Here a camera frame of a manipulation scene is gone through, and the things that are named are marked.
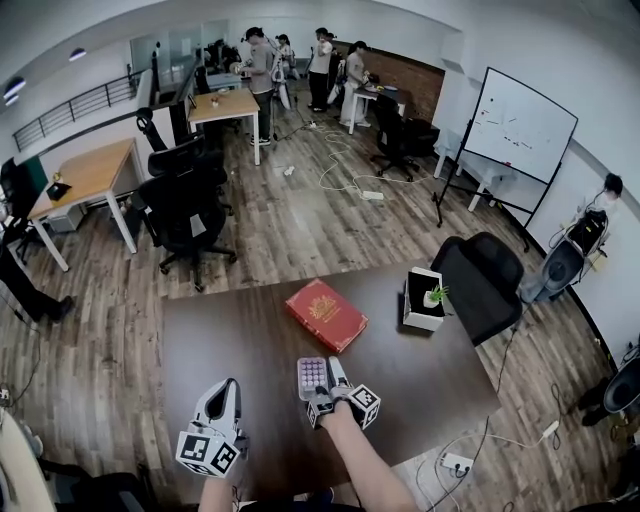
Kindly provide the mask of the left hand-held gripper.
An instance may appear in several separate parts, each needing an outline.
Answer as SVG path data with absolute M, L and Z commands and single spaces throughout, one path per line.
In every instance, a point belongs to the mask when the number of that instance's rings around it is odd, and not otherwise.
M 236 379 L 227 378 L 214 384 L 198 400 L 194 420 L 232 423 L 223 432 L 211 427 L 190 424 L 179 433 L 176 461 L 191 472 L 207 477 L 226 478 L 235 463 L 246 458 L 249 438 L 239 428 L 241 390 Z

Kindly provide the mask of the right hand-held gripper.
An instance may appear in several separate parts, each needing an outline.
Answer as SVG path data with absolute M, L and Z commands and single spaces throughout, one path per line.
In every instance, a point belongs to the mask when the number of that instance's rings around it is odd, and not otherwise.
M 336 356 L 328 358 L 331 380 L 330 391 L 320 391 L 307 402 L 306 415 L 310 425 L 317 429 L 320 418 L 332 414 L 338 402 L 346 402 L 361 429 L 368 428 L 377 418 L 380 398 L 364 385 L 347 387 L 347 377 Z

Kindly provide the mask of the purple white calculator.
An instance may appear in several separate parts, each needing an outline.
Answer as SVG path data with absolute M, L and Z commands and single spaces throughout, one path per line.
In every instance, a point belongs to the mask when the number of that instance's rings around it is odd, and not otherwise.
M 316 388 L 328 390 L 327 360 L 323 357 L 302 357 L 297 360 L 298 395 L 303 401 L 309 401 Z

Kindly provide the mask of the person's left forearm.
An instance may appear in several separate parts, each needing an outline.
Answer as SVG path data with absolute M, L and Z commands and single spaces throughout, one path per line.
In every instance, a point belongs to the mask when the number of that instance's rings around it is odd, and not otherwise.
M 233 486 L 227 480 L 208 477 L 202 489 L 198 512 L 233 512 Z

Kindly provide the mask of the red hardcover book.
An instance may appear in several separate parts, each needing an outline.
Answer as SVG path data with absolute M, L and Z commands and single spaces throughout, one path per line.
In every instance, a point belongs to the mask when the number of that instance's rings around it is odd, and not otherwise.
M 314 279 L 286 300 L 288 311 L 320 342 L 343 352 L 369 319 L 321 279 Z

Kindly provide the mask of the dark brown table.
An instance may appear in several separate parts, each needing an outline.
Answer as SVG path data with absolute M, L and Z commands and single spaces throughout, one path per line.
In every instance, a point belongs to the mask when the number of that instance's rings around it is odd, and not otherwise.
M 333 274 L 327 284 L 369 320 L 340 354 L 347 377 L 381 400 L 366 436 L 397 465 L 472 429 L 500 406 L 455 316 L 434 333 L 401 323 L 406 263 Z M 347 481 L 328 436 L 313 429 L 298 395 L 296 363 L 326 347 L 287 310 L 298 281 L 168 300 L 163 306 L 164 411 L 176 440 L 200 396 L 234 378 L 249 437 L 237 463 L 244 498 L 293 496 Z

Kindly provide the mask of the white open box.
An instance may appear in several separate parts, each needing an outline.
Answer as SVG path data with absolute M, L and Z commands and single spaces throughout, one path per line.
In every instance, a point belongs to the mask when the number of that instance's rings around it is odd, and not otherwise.
M 403 324 L 435 332 L 446 316 L 444 301 L 435 308 L 423 306 L 426 291 L 443 285 L 440 273 L 414 266 L 407 274 L 404 286 Z

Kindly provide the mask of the person's dark clothing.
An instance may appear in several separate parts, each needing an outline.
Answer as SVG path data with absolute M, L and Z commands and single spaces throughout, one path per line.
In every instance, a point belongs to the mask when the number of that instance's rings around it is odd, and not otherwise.
M 293 498 L 255 501 L 244 505 L 239 512 L 366 512 L 363 508 L 337 503 L 314 504 Z

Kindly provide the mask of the black mesh office chair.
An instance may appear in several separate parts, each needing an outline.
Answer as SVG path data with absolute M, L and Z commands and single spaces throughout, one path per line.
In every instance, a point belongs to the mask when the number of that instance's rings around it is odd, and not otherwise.
M 431 269 L 442 275 L 447 297 L 471 342 L 481 345 L 514 325 L 523 306 L 518 287 L 524 274 L 517 255 L 499 238 L 480 232 L 451 236 Z

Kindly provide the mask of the black headrest office chair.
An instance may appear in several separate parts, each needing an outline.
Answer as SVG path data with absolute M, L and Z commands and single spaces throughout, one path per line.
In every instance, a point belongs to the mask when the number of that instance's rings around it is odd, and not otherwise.
M 227 180 L 224 154 L 211 147 L 204 134 L 189 134 L 175 147 L 169 148 L 157 131 L 153 122 L 153 111 L 149 107 L 136 111 L 136 124 L 153 149 L 148 159 L 149 173 L 153 177 L 200 170 L 216 175 L 221 183 Z
M 231 263 L 237 261 L 235 250 L 217 244 L 227 213 L 215 188 L 202 171 L 191 170 L 154 177 L 132 195 L 132 205 L 153 245 L 169 253 L 159 263 L 160 272 L 167 274 L 172 263 L 187 260 L 199 293 L 204 290 L 200 272 L 203 252 L 225 255 Z

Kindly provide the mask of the round beige table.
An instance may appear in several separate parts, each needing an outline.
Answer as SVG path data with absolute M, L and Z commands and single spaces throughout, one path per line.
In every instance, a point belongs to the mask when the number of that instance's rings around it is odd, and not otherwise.
M 4 408 L 0 408 L 0 470 L 7 484 L 10 512 L 38 512 L 38 466 L 24 434 Z

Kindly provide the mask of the grey drawer cabinet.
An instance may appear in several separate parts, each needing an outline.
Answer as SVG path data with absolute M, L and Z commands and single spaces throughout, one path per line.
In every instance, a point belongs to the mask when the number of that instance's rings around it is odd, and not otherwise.
M 77 204 L 54 215 L 49 215 L 48 222 L 55 233 L 75 232 L 78 230 L 86 213 L 86 207 L 83 204 Z

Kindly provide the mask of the dark desk white legs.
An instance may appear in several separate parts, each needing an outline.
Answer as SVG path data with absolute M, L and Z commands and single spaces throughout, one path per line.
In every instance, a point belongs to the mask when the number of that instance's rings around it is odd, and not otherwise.
M 348 123 L 348 133 L 352 135 L 357 127 L 358 113 L 366 118 L 369 107 L 373 101 L 379 96 L 385 96 L 397 103 L 397 112 L 402 116 L 406 116 L 406 108 L 408 105 L 408 94 L 394 86 L 361 86 L 354 91 L 353 104 L 350 110 Z

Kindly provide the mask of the black metal railing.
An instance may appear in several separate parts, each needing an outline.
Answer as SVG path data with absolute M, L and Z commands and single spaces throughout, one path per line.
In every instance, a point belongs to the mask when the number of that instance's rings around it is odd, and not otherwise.
M 112 108 L 136 97 L 142 71 L 127 74 L 79 94 L 36 117 L 12 134 L 19 152 L 99 110 Z

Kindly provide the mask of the glass partition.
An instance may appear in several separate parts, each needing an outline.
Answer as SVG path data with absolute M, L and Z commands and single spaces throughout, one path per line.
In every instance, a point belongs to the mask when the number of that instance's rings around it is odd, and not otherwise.
M 134 69 L 149 67 L 153 52 L 160 64 L 169 65 L 193 54 L 197 48 L 206 48 L 219 39 L 227 40 L 228 34 L 229 20 L 223 19 L 139 36 L 130 40 L 132 66 Z

